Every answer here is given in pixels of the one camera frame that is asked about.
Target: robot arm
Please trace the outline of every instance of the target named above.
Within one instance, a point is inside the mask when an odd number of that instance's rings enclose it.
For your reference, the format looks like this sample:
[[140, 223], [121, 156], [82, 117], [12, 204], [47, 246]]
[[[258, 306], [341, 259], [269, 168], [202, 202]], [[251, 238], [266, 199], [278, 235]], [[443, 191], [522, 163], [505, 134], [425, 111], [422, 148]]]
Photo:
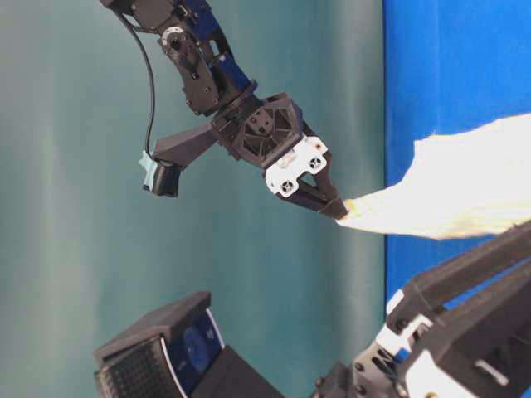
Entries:
[[[215, 114], [199, 128], [159, 139], [153, 153], [144, 154], [144, 189], [176, 197], [181, 171], [218, 142], [236, 160], [264, 170], [268, 188], [280, 199], [335, 219], [348, 213], [328, 177], [329, 150], [286, 93], [255, 97], [257, 83], [235, 62], [206, 1], [100, 1], [126, 26], [157, 34], [183, 78], [187, 105], [195, 114]], [[132, 27], [124, 14], [139, 25]], [[314, 185], [303, 181], [307, 174]]]
[[349, 369], [337, 364], [313, 396], [521, 396], [531, 385], [529, 256], [531, 222], [415, 276], [390, 300], [372, 345]]

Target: screw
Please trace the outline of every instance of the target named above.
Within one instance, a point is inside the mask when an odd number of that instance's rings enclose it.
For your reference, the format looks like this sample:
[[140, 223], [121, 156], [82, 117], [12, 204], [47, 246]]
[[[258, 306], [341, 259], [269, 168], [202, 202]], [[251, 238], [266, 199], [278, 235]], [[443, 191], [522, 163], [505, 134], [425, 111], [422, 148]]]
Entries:
[[310, 168], [314, 170], [318, 168], [320, 165], [321, 165], [321, 159], [319, 158], [313, 158], [312, 160], [309, 161]]
[[292, 190], [293, 190], [293, 183], [291, 181], [284, 181], [282, 183], [282, 191], [284, 191], [284, 193], [291, 192]]
[[365, 394], [367, 394], [367, 390], [365, 390], [365, 387], [360, 385], [360, 384], [357, 384], [356, 385], [356, 392], [361, 395], [361, 396], [364, 396]]

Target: metal bolt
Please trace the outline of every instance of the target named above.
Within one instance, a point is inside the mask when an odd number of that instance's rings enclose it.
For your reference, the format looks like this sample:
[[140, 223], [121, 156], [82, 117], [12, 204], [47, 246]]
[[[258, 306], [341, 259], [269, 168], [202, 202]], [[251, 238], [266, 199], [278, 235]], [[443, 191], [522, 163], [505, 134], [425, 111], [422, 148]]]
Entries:
[[293, 190], [293, 183], [291, 181], [284, 181], [282, 183], [282, 191], [284, 193], [289, 193]]
[[360, 385], [360, 384], [357, 384], [356, 385], [356, 392], [361, 395], [361, 396], [364, 396], [365, 394], [367, 394], [367, 390], [365, 390], [365, 387]]
[[315, 386], [317, 388], [321, 387], [324, 384], [324, 377], [318, 377], [317, 380], [315, 380]]
[[313, 158], [312, 160], [309, 161], [310, 168], [314, 170], [318, 168], [320, 165], [321, 165], [321, 159], [319, 158]]

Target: blue camera lens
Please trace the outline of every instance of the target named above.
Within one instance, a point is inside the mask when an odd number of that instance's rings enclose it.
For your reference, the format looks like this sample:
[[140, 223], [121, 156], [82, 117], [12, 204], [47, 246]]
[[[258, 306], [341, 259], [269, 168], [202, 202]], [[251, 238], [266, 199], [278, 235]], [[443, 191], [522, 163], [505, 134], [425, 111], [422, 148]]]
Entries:
[[184, 331], [184, 348], [192, 366], [198, 372], [203, 372], [210, 362], [208, 347], [201, 333], [195, 326]]

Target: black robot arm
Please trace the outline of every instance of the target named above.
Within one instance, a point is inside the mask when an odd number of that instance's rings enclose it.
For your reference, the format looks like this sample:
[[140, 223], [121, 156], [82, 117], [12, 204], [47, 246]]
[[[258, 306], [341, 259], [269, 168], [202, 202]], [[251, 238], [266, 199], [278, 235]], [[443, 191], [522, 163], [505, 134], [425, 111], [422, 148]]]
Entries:
[[[203, 126], [159, 139], [153, 152], [144, 154], [144, 189], [176, 197], [181, 171], [218, 142], [236, 160], [263, 169], [268, 188], [280, 199], [335, 219], [347, 214], [328, 177], [330, 151], [286, 93], [256, 98], [257, 83], [235, 62], [206, 1], [100, 1], [135, 31], [157, 34], [183, 78], [187, 105], [195, 114], [215, 114]], [[303, 181], [307, 174], [314, 185]]]

